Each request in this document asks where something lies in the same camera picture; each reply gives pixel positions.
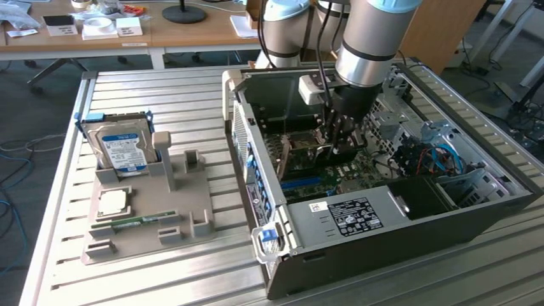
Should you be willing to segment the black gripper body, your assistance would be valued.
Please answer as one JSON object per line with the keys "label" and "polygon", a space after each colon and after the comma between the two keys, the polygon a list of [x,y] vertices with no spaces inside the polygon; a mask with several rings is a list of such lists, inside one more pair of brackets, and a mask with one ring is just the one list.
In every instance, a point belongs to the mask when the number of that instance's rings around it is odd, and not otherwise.
{"label": "black gripper body", "polygon": [[332,108],[340,115],[345,115],[354,123],[361,123],[374,104],[380,93],[380,85],[357,87],[342,85],[334,87]]}

